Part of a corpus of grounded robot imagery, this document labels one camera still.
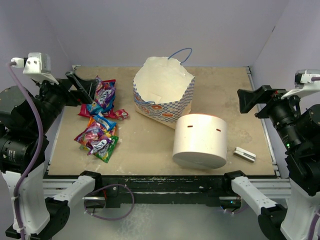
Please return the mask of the purple snack packet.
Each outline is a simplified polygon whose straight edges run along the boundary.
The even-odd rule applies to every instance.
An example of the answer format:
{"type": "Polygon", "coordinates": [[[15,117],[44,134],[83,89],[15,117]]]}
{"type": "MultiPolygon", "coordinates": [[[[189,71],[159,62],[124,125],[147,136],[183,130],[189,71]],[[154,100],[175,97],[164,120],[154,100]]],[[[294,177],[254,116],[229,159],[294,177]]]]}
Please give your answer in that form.
{"type": "Polygon", "coordinates": [[[98,75],[95,77],[98,84],[95,89],[94,101],[104,111],[110,109],[116,97],[116,80],[102,80],[98,75]]]}

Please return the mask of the blue small snack packet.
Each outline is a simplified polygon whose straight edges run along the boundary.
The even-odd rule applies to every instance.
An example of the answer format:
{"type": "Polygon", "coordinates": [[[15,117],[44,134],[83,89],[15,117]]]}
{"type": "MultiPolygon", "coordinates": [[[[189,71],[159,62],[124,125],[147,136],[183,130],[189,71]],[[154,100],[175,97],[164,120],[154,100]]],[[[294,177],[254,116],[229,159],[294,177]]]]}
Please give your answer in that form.
{"type": "Polygon", "coordinates": [[[101,125],[103,125],[103,127],[107,130],[107,131],[111,131],[115,128],[115,126],[117,125],[116,122],[112,121],[112,120],[108,120],[107,118],[105,118],[101,112],[99,112],[97,115],[95,115],[93,117],[93,119],[100,123],[101,125]]]}

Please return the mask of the pink snack packet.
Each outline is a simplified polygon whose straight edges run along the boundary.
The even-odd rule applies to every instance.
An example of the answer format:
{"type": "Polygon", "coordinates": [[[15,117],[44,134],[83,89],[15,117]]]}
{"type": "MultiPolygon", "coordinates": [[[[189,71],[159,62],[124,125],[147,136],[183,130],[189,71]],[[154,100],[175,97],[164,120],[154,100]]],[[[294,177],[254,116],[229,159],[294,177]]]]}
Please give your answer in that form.
{"type": "MultiPolygon", "coordinates": [[[[87,111],[87,109],[86,109],[86,105],[87,104],[82,104],[81,105],[81,107],[80,107],[80,112],[79,112],[79,116],[82,116],[82,117],[93,117],[93,116],[95,116],[95,115],[90,115],[89,114],[89,112],[87,111]]],[[[107,110],[104,110],[103,112],[101,112],[102,114],[103,113],[106,113],[106,112],[108,112],[109,110],[111,110],[111,109],[113,109],[114,108],[114,101],[113,101],[113,103],[112,103],[112,106],[111,106],[111,108],[108,108],[107,110]]]]}

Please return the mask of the red small snack packet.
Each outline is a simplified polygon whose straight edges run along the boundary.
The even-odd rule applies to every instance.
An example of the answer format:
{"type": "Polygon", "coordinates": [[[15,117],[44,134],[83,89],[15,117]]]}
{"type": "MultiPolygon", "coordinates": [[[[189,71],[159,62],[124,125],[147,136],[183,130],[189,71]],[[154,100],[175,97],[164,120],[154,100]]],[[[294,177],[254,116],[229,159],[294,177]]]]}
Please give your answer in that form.
{"type": "Polygon", "coordinates": [[[110,109],[108,112],[103,113],[103,116],[112,120],[124,120],[129,117],[129,114],[124,109],[116,111],[114,111],[114,109],[110,109]]]}

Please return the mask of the red berry candy packet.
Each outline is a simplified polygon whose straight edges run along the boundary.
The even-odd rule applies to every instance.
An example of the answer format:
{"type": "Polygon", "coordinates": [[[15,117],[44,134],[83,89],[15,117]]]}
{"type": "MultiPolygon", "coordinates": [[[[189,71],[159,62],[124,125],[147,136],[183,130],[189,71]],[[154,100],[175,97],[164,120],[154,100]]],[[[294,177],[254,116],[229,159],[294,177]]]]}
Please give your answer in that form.
{"type": "Polygon", "coordinates": [[[87,155],[95,154],[112,143],[112,139],[107,135],[107,130],[97,123],[92,123],[76,136],[74,141],[88,150],[87,155]]]}

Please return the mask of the green spring tea candy packet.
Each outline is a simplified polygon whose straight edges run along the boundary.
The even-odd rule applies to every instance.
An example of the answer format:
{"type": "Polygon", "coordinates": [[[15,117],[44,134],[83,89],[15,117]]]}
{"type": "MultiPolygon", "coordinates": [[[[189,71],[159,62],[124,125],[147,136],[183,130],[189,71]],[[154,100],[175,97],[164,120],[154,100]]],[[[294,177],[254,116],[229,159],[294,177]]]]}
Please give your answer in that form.
{"type": "Polygon", "coordinates": [[[91,140],[85,145],[81,145],[80,149],[87,151],[88,156],[94,155],[103,162],[108,163],[118,140],[118,136],[111,135],[108,137],[103,135],[98,140],[91,140]]]}

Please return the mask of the blue checkered paper bag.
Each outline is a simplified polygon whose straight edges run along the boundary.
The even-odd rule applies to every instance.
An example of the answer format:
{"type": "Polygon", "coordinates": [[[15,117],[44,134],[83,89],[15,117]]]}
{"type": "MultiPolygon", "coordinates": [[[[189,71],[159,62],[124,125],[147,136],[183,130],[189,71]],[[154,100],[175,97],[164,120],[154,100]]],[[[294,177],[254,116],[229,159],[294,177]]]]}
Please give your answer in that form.
{"type": "Polygon", "coordinates": [[[183,63],[193,49],[186,47],[170,56],[148,57],[133,79],[135,111],[172,129],[191,111],[195,76],[183,63]]]}

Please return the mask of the blue fruit snack packet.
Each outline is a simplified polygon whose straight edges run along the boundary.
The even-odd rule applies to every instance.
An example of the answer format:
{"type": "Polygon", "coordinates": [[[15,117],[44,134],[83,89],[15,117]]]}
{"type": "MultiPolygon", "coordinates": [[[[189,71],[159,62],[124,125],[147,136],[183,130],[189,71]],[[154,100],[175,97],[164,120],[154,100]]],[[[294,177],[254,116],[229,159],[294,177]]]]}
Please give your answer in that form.
{"type": "Polygon", "coordinates": [[[91,104],[86,105],[86,110],[91,116],[93,116],[102,113],[104,108],[101,107],[96,101],[93,101],[91,104]]]}

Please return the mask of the orange fruit candy packet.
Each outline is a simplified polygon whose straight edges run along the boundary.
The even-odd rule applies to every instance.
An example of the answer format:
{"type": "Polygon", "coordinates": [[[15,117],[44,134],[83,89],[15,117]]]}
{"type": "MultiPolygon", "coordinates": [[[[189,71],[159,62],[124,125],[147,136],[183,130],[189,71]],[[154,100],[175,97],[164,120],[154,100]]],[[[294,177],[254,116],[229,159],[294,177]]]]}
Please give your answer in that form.
{"type": "MultiPolygon", "coordinates": [[[[89,127],[93,122],[95,122],[94,118],[90,117],[86,127],[89,127]]],[[[117,136],[117,130],[118,130],[118,126],[115,125],[113,129],[106,131],[106,133],[108,133],[111,136],[117,136]]]]}

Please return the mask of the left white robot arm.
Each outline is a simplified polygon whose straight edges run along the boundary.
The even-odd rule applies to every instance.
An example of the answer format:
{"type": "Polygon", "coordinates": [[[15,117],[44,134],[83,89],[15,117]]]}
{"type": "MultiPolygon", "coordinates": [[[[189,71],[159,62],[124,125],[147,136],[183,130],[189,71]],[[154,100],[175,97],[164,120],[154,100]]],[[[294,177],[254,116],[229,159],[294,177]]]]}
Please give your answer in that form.
{"type": "Polygon", "coordinates": [[[7,183],[14,215],[5,234],[13,239],[50,240],[66,225],[71,209],[87,194],[103,191],[102,176],[83,171],[60,194],[44,196],[47,132],[66,106],[93,101],[97,79],[73,71],[56,83],[44,80],[38,95],[14,85],[0,94],[0,172],[7,183]]]}

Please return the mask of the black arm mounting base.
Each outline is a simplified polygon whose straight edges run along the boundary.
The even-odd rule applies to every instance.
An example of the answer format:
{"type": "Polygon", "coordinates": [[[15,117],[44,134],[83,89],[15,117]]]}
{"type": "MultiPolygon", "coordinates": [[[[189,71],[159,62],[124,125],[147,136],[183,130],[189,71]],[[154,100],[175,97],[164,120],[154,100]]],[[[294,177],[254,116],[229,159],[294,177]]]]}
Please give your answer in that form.
{"type": "Polygon", "coordinates": [[[222,175],[103,175],[84,198],[121,204],[205,205],[239,210],[243,200],[222,175]]]}

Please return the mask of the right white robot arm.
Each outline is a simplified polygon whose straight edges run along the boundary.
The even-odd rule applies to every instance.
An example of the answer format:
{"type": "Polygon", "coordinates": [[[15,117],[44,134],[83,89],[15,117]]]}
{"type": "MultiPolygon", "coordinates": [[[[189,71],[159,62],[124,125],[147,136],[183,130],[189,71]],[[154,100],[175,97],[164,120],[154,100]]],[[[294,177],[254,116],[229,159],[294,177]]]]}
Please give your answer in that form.
{"type": "Polygon", "coordinates": [[[320,106],[301,112],[298,94],[263,85],[254,91],[237,91],[239,111],[269,119],[286,149],[291,194],[286,206],[266,197],[242,171],[228,172],[222,190],[237,194],[255,212],[258,224],[270,240],[317,240],[320,237],[320,106]]]}

